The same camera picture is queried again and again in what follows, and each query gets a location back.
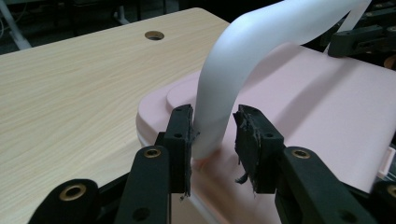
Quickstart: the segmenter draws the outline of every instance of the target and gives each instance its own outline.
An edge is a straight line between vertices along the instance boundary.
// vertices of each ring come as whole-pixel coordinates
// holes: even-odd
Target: black plastic part
[[[136,153],[115,224],[167,223],[171,202],[169,161],[164,147],[144,147]]]
[[[29,224],[93,223],[100,211],[98,188],[89,179],[74,179],[55,188],[38,206]]]
[[[160,133],[156,145],[169,151],[171,164],[171,192],[191,194],[192,107],[182,105],[172,111],[165,133]]]
[[[95,224],[113,223],[119,210],[120,199],[125,189],[128,174],[103,185],[99,188],[99,198],[101,202],[101,212]]]
[[[276,155],[285,147],[283,136],[254,107],[240,105],[233,117],[237,125],[235,151],[254,191],[275,193],[278,174]]]
[[[381,36],[383,32],[384,30],[381,26],[373,25],[336,33],[332,36],[328,54],[332,57],[344,57],[375,50],[375,42],[373,40]]]
[[[396,182],[374,184],[369,197],[370,211],[381,224],[396,223]]]
[[[313,151],[287,147],[279,166],[302,211],[302,223],[376,223]]]

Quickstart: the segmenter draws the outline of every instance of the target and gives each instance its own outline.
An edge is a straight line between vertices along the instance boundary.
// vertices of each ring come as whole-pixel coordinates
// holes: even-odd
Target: wooden table
[[[201,69],[227,25],[193,8],[0,56],[0,223],[27,223],[64,181],[129,172],[139,101]]]

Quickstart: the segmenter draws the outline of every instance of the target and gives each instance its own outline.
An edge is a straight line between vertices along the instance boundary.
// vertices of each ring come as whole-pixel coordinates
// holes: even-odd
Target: cable
[[[22,16],[23,16],[24,13],[26,12],[27,4],[28,4],[28,3],[25,3],[25,6],[23,7],[23,11],[22,11],[21,15],[15,20],[15,23],[17,23],[18,21],[21,20]],[[1,21],[1,26],[2,26],[2,30],[1,30],[0,38],[3,36],[4,31],[6,31],[6,30],[9,29],[9,26],[8,26],[8,27],[5,27],[5,25],[3,24],[2,21]]]

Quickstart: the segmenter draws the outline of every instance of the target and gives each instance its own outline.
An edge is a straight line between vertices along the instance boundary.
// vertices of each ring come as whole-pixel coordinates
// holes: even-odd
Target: pink foam pad
[[[198,78],[188,75],[142,100],[136,125],[143,145],[166,129],[173,108],[195,105]],[[286,146],[315,151],[341,181],[369,191],[396,130],[395,87],[391,70],[285,44],[256,67],[233,112],[239,104],[260,109]],[[235,134],[230,119],[219,150],[192,162],[192,190],[220,222],[277,223],[273,195],[234,183],[244,173]]]

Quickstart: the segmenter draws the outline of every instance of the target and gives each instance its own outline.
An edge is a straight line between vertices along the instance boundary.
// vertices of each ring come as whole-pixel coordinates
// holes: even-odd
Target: brass screw hole
[[[85,187],[83,184],[67,186],[64,188],[64,190],[62,190],[61,194],[59,195],[59,199],[65,202],[74,201],[75,199],[78,199],[84,195],[86,191],[87,187]]]
[[[145,37],[149,40],[162,40],[165,35],[159,31],[148,31],[145,33]]]
[[[309,159],[311,157],[307,151],[301,149],[294,149],[291,154],[300,159]]]
[[[160,155],[161,155],[161,151],[156,148],[152,148],[145,151],[145,157],[147,158],[156,158],[159,157]]]
[[[389,193],[393,198],[396,198],[396,185],[389,185],[389,186],[388,186],[388,193]]]

